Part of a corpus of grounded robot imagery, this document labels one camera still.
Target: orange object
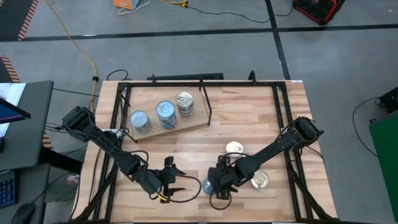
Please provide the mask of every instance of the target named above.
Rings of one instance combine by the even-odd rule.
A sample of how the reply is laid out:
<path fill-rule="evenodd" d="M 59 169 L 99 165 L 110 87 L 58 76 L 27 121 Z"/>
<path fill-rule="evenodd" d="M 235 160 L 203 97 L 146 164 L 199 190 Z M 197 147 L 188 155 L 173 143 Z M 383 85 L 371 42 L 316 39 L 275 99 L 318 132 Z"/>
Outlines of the orange object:
<path fill-rule="evenodd" d="M 130 10 L 134 10 L 139 2 L 139 0 L 112 0 L 112 1 L 116 7 L 122 7 Z"/>

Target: table leg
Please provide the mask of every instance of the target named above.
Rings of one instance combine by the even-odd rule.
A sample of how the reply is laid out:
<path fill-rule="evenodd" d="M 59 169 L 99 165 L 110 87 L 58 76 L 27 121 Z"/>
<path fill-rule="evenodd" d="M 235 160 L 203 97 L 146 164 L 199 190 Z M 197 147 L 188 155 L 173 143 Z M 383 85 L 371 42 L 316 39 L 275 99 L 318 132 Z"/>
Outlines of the table leg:
<path fill-rule="evenodd" d="M 48 163 L 51 166 L 58 167 L 70 172 L 79 174 L 81 171 L 82 163 L 76 159 L 72 159 L 68 156 L 64 156 L 60 153 L 54 152 L 53 150 L 42 147 L 40 153 L 39 164 Z"/>

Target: wooden board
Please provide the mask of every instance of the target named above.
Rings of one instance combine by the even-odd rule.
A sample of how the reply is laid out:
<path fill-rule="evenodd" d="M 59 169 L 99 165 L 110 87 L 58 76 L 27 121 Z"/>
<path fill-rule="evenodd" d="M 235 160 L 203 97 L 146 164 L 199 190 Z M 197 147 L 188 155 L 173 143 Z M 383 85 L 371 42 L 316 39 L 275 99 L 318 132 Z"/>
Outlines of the wooden board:
<path fill-rule="evenodd" d="M 180 116 L 175 103 L 175 97 L 183 92 L 191 93 L 194 100 L 193 114 L 189 117 L 184 118 Z M 160 123 L 157 113 L 156 106 L 160 101 L 170 101 L 174 104 L 175 112 L 177 115 L 177 125 L 173 129 L 164 129 Z M 160 134 L 168 134 L 174 131 L 181 131 L 187 128 L 194 128 L 195 126 L 207 124 L 208 113 L 206 111 L 204 97 L 202 97 L 199 87 L 137 87 L 132 88 L 130 95 L 131 112 L 135 110 L 143 110 L 147 113 L 149 119 L 152 122 L 151 129 L 146 133 L 140 133 L 135 128 L 132 128 L 130 123 L 130 116 L 128 116 L 126 127 L 132 131 L 132 136 L 136 140 L 153 138 Z"/>
<path fill-rule="evenodd" d="M 311 112 L 305 95 L 303 83 L 286 82 L 293 117 L 307 116 Z M 104 82 L 96 111 L 97 125 L 108 128 L 117 82 Z M 164 158 L 174 156 L 177 167 L 188 175 L 204 180 L 209 167 L 215 166 L 217 157 L 225 153 L 225 145 L 230 140 L 240 141 L 246 153 L 255 153 L 271 143 L 279 133 L 275 105 L 271 88 L 268 87 L 208 87 L 208 96 L 213 108 L 211 126 L 174 132 L 155 139 L 143 139 L 135 144 L 124 138 L 123 150 L 145 150 L 149 153 L 150 169 L 162 169 Z M 312 144 L 316 150 L 318 143 Z M 86 159 L 81 172 L 80 198 L 74 217 L 87 206 L 91 189 L 93 170 L 96 169 L 96 192 L 100 179 L 103 152 L 94 168 L 98 147 L 89 143 Z M 317 202 L 331 216 L 336 216 L 330 187 L 321 158 L 314 152 L 304 149 L 302 154 L 304 173 L 309 191 Z M 160 204 L 149 200 L 148 195 L 137 183 L 130 182 L 118 174 L 112 222 L 291 222 L 294 221 L 292 200 L 290 198 L 287 171 L 282 154 L 261 166 L 269 176 L 266 189 L 253 189 L 249 183 L 233 193 L 231 206 L 224 211 L 210 207 L 208 196 L 203 192 L 188 203 Z M 198 189 L 193 180 L 177 178 L 173 186 L 185 187 L 177 192 L 175 200 L 190 198 Z M 108 196 L 103 197 L 100 217 L 104 217 Z M 302 216 L 305 217 L 303 198 L 298 193 Z M 215 200 L 216 206 L 225 202 Z"/>

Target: green panel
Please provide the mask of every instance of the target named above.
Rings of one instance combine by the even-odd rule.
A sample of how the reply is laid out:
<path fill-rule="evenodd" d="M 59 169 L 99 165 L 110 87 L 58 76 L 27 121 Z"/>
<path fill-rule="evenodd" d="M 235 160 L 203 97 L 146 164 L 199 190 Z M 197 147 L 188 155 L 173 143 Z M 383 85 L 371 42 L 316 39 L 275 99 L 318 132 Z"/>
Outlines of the green panel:
<path fill-rule="evenodd" d="M 370 125 L 394 218 L 398 222 L 398 115 Z"/>

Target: metal can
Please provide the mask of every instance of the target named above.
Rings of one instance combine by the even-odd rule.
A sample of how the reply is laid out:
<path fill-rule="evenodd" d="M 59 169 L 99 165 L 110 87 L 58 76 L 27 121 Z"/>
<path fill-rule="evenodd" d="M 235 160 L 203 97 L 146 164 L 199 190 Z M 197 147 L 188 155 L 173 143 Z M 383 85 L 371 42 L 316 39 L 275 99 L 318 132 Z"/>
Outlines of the metal can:
<path fill-rule="evenodd" d="M 243 146 L 238 141 L 231 141 L 231 142 L 229 142 L 226 145 L 225 150 L 226 150 L 226 153 L 231 153 L 231 152 L 243 153 Z M 242 155 L 240 155 L 240 154 L 230 154 L 229 156 L 231 156 L 231 157 L 241 157 Z"/>
<path fill-rule="evenodd" d="M 268 175 L 262 170 L 256 171 L 250 183 L 255 189 L 266 188 L 269 183 Z"/>
<path fill-rule="evenodd" d="M 213 187 L 211 186 L 211 183 L 208 179 L 203 181 L 203 191 L 207 195 L 211 195 L 211 192 L 213 191 Z"/>
<path fill-rule="evenodd" d="M 193 97 L 188 92 L 182 92 L 177 95 L 176 98 L 178 112 L 181 116 L 187 117 L 192 114 L 193 111 Z"/>
<path fill-rule="evenodd" d="M 152 123 L 145 111 L 134 111 L 130 117 L 131 125 L 141 133 L 148 132 L 152 127 Z"/>
<path fill-rule="evenodd" d="M 175 108 L 170 101 L 161 101 L 156 106 L 156 113 L 163 128 L 173 129 L 177 125 L 177 117 L 175 115 Z"/>

